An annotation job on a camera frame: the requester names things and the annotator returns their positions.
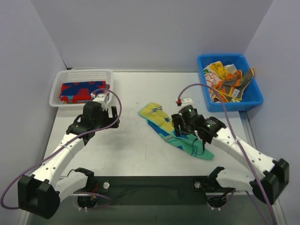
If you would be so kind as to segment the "green teal towel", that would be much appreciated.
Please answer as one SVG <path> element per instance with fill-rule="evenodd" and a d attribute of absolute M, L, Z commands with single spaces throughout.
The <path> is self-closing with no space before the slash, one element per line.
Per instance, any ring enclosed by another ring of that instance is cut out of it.
<path fill-rule="evenodd" d="M 214 154 L 203 148 L 203 143 L 196 136 L 189 134 L 175 135 L 171 117 L 163 111 L 160 104 L 151 102 L 138 114 L 146 119 L 147 124 L 168 144 L 185 153 L 203 160 L 212 160 Z"/>

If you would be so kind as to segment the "red blue tiger towel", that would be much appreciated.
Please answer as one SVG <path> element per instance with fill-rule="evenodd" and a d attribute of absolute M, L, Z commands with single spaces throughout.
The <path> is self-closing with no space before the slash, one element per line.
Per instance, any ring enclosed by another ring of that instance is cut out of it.
<path fill-rule="evenodd" d="M 59 99 L 66 104 L 85 103 L 92 100 L 91 93 L 97 89 L 109 89 L 105 81 L 66 82 L 60 89 Z"/>

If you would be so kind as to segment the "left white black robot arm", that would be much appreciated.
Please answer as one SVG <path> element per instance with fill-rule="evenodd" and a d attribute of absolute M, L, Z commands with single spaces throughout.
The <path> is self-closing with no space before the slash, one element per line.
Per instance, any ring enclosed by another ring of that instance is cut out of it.
<path fill-rule="evenodd" d="M 24 211 L 50 219 L 60 203 L 76 191 L 96 193 L 94 172 L 85 168 L 74 169 L 61 179 L 74 156 L 82 150 L 97 131 L 118 128 L 121 109 L 108 110 L 102 103 L 88 102 L 82 114 L 69 125 L 58 147 L 30 176 L 22 175 L 17 183 L 18 207 Z"/>

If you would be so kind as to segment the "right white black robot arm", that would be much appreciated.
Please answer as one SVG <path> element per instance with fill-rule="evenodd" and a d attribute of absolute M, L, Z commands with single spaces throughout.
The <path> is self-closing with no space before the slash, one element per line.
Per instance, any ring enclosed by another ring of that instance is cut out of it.
<path fill-rule="evenodd" d="M 252 175 L 216 168 L 210 177 L 222 188 L 252 191 L 263 203 L 273 205 L 289 184 L 290 165 L 284 159 L 275 160 L 234 136 L 222 121 L 215 117 L 204 118 L 187 105 L 172 115 L 176 136 L 194 135 L 203 144 L 217 147 L 248 169 Z"/>

